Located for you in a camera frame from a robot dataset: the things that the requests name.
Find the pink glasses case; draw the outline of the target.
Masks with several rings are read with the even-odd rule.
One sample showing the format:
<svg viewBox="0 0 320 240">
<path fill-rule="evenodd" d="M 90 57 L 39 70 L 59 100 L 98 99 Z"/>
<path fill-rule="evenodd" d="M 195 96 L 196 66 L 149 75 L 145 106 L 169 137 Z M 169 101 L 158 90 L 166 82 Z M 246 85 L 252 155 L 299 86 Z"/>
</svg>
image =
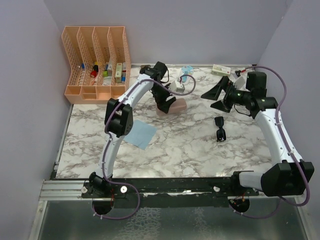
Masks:
<svg viewBox="0 0 320 240">
<path fill-rule="evenodd" d="M 178 98 L 175 102 L 173 102 L 168 110 L 168 113 L 164 113 L 163 111 L 156 108 L 156 114 L 158 116 L 165 116 L 165 115 L 171 115 L 171 114 L 178 114 L 187 109 L 187 103 L 184 98 Z"/>
</svg>

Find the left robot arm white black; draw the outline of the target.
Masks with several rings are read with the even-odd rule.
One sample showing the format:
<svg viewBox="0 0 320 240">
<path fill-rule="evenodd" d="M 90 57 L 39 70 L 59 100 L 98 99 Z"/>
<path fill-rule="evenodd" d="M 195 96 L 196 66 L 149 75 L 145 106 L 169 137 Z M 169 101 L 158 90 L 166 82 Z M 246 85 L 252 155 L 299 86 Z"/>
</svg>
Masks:
<svg viewBox="0 0 320 240">
<path fill-rule="evenodd" d="M 167 71 L 167 66 L 159 61 L 154 67 L 141 68 L 136 83 L 117 99 L 111 98 L 107 102 L 104 120 L 107 140 L 98 168 L 89 176 L 90 186 L 97 196 L 103 198 L 110 193 L 116 156 L 124 137 L 133 128 L 133 108 L 139 100 L 150 91 L 156 107 L 165 114 L 176 101 L 175 97 L 168 99 L 171 96 L 169 86 L 162 83 Z"/>
</svg>

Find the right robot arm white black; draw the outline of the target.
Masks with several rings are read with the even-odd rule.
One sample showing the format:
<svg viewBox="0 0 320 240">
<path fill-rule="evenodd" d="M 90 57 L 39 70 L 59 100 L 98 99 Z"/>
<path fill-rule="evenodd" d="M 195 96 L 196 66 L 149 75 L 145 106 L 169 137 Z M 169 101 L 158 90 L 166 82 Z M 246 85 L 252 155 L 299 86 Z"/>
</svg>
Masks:
<svg viewBox="0 0 320 240">
<path fill-rule="evenodd" d="M 296 151 L 281 118 L 274 97 L 267 96 L 267 75 L 252 71 L 247 74 L 245 90 L 223 76 L 201 98 L 212 100 L 211 108 L 229 113 L 234 105 L 244 106 L 261 129 L 267 143 L 273 166 L 264 173 L 241 171 L 230 182 L 229 189 L 240 196 L 253 188 L 268 197 L 298 196 L 306 190 L 315 169 Z"/>
</svg>

